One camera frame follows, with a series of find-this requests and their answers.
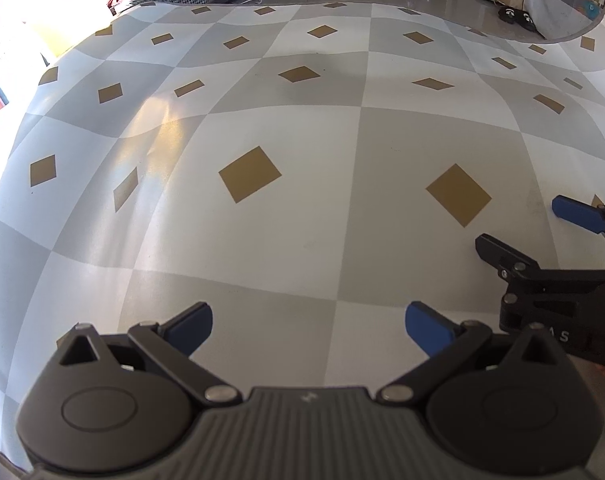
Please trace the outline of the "white cloth covered counter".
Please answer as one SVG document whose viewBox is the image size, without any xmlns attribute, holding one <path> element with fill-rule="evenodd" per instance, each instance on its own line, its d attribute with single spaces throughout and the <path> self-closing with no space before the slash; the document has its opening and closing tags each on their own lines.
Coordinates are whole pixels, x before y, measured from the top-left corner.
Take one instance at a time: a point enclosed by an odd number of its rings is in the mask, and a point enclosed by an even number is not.
<svg viewBox="0 0 605 480">
<path fill-rule="evenodd" d="M 548 40 L 574 37 L 600 19 L 601 6 L 591 0 L 524 0 L 537 31 Z"/>
</svg>

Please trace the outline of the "checkered diamond pattern tablecloth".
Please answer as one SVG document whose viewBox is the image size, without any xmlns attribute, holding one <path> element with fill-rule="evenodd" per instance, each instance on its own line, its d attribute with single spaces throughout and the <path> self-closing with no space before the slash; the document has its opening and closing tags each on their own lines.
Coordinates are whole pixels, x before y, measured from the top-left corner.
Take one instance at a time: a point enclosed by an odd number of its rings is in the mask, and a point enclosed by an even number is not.
<svg viewBox="0 0 605 480">
<path fill-rule="evenodd" d="M 498 322 L 488 233 L 603 269 L 555 196 L 605 204 L 605 15 L 555 44 L 397 6 L 124 12 L 0 111 L 0 452 L 71 326 L 196 301 L 242 391 L 365 386 L 423 361 L 403 311 Z"/>
</svg>

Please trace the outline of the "black slippers pair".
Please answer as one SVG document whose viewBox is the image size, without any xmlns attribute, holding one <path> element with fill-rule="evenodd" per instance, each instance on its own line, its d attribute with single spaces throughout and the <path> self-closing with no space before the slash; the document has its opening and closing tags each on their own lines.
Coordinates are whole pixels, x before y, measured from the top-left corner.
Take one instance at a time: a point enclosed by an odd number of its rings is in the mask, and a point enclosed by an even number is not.
<svg viewBox="0 0 605 480">
<path fill-rule="evenodd" d="M 500 20 L 508 24 L 517 24 L 529 32 L 537 32 L 537 27 L 529 15 L 524 10 L 512 8 L 511 6 L 501 6 L 498 11 Z"/>
</svg>

